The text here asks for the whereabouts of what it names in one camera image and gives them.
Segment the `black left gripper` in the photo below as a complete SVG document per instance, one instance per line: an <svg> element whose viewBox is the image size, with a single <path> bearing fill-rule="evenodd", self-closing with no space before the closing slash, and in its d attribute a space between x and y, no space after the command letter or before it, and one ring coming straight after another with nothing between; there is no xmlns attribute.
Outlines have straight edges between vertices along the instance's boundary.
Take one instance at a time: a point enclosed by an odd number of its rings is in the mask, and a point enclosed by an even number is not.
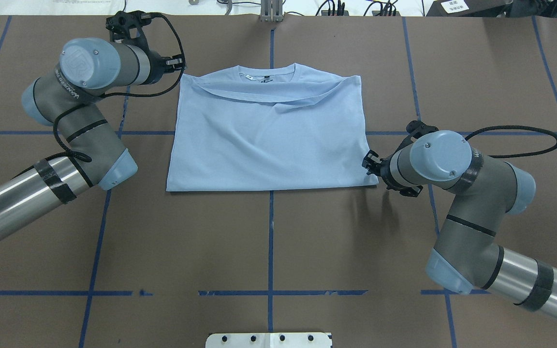
<svg viewBox="0 0 557 348"><path fill-rule="evenodd" d="M185 68L185 57L162 57L156 51L149 51L147 57L150 62L150 72L147 77L147 84L157 83L167 68Z"/></svg>

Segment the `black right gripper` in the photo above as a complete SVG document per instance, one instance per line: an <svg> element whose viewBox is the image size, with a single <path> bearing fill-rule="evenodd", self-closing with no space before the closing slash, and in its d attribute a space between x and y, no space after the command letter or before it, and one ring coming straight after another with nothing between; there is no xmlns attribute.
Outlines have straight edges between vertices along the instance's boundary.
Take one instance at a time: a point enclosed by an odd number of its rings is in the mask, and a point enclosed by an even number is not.
<svg viewBox="0 0 557 348"><path fill-rule="evenodd" d="M374 151L369 151L363 159L363 167L367 168L367 175L380 177L388 190L397 190L397 182L390 171L390 163L393 155L381 159Z"/></svg>

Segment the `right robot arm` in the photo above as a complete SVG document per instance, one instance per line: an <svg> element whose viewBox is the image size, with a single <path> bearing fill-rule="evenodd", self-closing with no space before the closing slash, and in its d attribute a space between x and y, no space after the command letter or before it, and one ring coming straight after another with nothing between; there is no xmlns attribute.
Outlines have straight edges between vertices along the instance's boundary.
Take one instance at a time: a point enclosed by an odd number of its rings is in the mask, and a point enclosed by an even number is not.
<svg viewBox="0 0 557 348"><path fill-rule="evenodd" d="M416 197L426 185L454 195L425 267L434 282L458 294L486 290L557 319L557 268L495 243L504 216L533 201L531 174L482 154L455 131L427 125L412 129L388 157L367 152L362 166L403 196Z"/></svg>

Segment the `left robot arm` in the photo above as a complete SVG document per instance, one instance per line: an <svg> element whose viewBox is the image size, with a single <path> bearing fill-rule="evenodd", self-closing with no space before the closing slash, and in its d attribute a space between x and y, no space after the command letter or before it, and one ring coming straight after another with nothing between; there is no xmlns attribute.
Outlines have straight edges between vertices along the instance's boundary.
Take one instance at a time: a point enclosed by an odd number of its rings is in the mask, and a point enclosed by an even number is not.
<svg viewBox="0 0 557 348"><path fill-rule="evenodd" d="M183 52L163 57L142 37L68 41L53 72L22 94L25 113L52 128L62 151L0 186L0 241L92 187L107 191L133 176L130 150L96 105L111 88L154 84L185 68Z"/></svg>

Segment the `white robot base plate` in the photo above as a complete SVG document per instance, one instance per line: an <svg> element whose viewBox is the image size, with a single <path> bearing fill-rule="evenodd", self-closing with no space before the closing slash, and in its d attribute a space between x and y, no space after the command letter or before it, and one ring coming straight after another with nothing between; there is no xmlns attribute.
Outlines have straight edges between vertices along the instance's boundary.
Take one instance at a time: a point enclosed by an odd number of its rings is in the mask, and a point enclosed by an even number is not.
<svg viewBox="0 0 557 348"><path fill-rule="evenodd" d="M217 333L205 342L206 348L332 348L330 333Z"/></svg>

